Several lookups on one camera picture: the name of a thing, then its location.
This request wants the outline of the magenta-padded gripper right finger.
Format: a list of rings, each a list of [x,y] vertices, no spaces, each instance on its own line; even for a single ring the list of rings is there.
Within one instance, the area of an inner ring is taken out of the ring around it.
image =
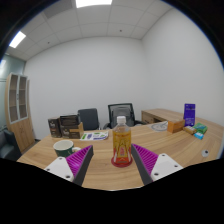
[[[144,185],[148,185],[182,169],[182,166],[166,153],[157,155],[136,144],[131,146],[131,153]]]

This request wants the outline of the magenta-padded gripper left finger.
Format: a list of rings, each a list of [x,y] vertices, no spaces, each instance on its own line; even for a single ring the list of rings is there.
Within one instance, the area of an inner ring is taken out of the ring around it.
[[[45,171],[81,186],[93,155],[93,146],[90,145],[67,158],[58,157]]]

